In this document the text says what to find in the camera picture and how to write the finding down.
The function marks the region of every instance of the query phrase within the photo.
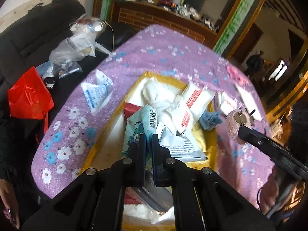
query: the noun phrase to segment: black leather couch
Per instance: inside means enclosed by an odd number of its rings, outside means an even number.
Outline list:
[[[72,35],[69,23],[85,13],[78,0],[53,0],[43,6],[38,4],[27,15],[17,20],[0,34],[0,108],[9,114],[7,90],[31,66],[48,61],[50,52],[65,38]],[[114,30],[115,48],[127,41],[134,31],[126,24],[110,23]],[[112,49],[110,27],[99,36],[97,42]],[[56,81],[54,91],[50,91],[54,108],[48,114],[51,124],[58,111],[66,102],[74,88],[107,57],[96,51],[96,57],[85,57],[79,61],[83,72],[76,72]],[[43,137],[41,120],[21,119],[25,128],[25,138],[32,133]]]

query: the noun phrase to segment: barcode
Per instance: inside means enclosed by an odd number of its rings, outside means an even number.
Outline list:
[[[155,128],[156,127],[156,111],[154,111],[152,108],[150,108],[150,127]]]

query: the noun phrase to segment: cartoon character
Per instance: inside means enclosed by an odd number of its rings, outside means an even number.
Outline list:
[[[134,134],[129,137],[127,145],[129,146],[131,143],[139,142],[139,136],[144,133],[143,124],[141,123],[138,128],[135,129]]]

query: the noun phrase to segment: silver bolt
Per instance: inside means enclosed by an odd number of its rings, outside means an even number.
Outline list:
[[[123,159],[123,163],[124,164],[131,164],[133,162],[133,160],[131,158],[125,158]]]
[[[175,163],[175,159],[174,158],[167,158],[166,159],[166,163],[168,163],[168,164],[174,164]]]
[[[89,168],[87,169],[86,171],[86,174],[89,175],[89,176],[92,176],[96,173],[96,170],[94,168]]]
[[[205,173],[206,175],[210,175],[213,172],[213,170],[209,167],[204,167],[202,169],[202,172]]]

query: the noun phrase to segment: purple floral tablecloth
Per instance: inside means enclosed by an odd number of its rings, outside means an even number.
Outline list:
[[[113,81],[110,102],[92,116],[79,85],[55,117],[32,162],[32,175],[38,188],[53,198],[79,175],[101,129],[144,72],[149,70],[185,83],[192,81],[201,88],[225,91],[241,102],[234,86],[237,81],[226,70],[228,65],[227,60],[179,32],[160,25],[140,31],[116,50],[115,57],[106,58],[97,67]],[[95,71],[84,81],[95,83]],[[268,133],[265,112],[253,85],[248,82],[241,86],[252,93],[263,117],[261,122],[255,122],[254,128]],[[217,134],[217,173],[256,206],[257,191],[266,182],[272,162],[257,148],[230,140],[224,122],[217,126]]]

